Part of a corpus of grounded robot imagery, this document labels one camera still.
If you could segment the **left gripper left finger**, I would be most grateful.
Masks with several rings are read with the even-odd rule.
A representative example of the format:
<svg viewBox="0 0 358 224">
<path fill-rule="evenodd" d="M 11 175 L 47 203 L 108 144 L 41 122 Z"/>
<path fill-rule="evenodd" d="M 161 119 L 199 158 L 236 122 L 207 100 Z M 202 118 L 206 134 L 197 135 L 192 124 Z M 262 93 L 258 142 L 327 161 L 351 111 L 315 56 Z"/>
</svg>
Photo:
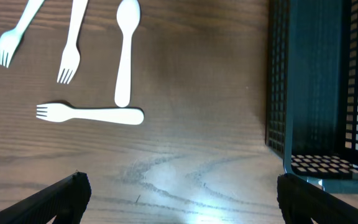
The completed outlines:
<svg viewBox="0 0 358 224">
<path fill-rule="evenodd" d="M 0 211 L 0 224 L 79 223 L 90 197 L 87 174 L 75 172 Z"/>
</svg>

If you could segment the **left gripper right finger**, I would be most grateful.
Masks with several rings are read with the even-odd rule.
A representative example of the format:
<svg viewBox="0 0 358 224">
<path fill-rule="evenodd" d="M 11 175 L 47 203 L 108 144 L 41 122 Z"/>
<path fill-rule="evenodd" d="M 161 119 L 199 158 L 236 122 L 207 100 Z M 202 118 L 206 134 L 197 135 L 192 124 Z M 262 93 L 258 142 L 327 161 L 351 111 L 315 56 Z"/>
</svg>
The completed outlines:
<svg viewBox="0 0 358 224">
<path fill-rule="evenodd" d="M 293 174 L 277 179 L 277 200 L 286 224 L 356 224 L 358 209 Z"/>
</svg>

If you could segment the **pale green plastic fork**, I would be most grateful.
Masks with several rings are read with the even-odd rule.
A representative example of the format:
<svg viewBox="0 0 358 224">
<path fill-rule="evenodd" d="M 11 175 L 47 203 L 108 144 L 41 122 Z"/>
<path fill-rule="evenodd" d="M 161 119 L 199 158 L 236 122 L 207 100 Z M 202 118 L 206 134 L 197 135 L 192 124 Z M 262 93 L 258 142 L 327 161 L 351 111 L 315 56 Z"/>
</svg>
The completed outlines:
<svg viewBox="0 0 358 224">
<path fill-rule="evenodd" d="M 15 28 L 0 36 L 0 65 L 8 68 L 24 32 L 45 0 L 28 0 L 28 3 Z"/>
</svg>

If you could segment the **white plastic spoon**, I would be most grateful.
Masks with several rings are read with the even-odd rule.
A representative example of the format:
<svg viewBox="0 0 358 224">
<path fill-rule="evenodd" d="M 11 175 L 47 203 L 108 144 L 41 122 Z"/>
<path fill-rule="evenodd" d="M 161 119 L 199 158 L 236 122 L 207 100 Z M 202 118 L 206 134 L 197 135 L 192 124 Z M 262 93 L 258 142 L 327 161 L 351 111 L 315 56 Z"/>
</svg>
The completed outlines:
<svg viewBox="0 0 358 224">
<path fill-rule="evenodd" d="M 132 36 L 140 23 L 138 0 L 123 0 L 117 9 L 117 23 L 122 32 L 122 50 L 116 80 L 114 101 L 123 108 L 131 99 Z"/>
</svg>

